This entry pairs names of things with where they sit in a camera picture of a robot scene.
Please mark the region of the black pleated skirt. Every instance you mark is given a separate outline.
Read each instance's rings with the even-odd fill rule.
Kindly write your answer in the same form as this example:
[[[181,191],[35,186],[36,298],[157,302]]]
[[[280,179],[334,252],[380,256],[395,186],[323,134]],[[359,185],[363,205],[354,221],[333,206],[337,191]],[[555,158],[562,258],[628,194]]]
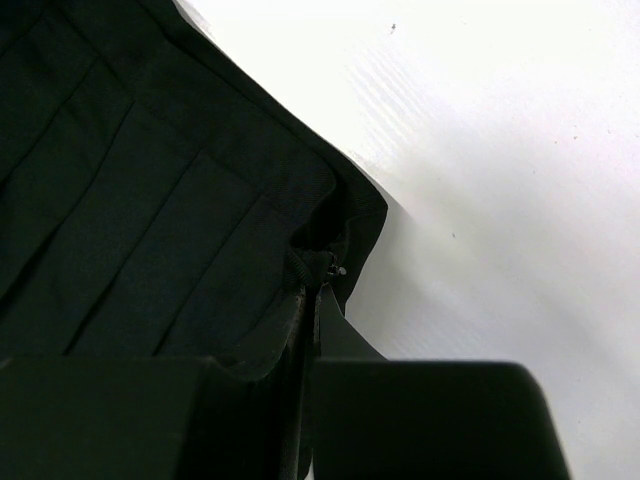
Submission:
[[[170,1],[1,5],[1,354],[270,370],[383,197]]]

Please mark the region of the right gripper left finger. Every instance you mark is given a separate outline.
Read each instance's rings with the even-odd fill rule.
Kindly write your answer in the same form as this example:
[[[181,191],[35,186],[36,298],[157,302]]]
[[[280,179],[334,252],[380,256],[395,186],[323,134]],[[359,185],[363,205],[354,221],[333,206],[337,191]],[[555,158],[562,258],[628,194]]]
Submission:
[[[301,479],[301,289],[219,357],[76,353],[49,312],[1,323],[5,479]]]

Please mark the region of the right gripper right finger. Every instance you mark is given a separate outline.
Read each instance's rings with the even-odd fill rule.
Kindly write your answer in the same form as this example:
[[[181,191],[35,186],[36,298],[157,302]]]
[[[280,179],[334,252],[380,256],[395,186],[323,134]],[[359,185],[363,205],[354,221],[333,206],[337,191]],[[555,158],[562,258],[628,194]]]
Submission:
[[[500,361],[383,358],[318,296],[311,369],[318,479],[566,479],[542,389]]]

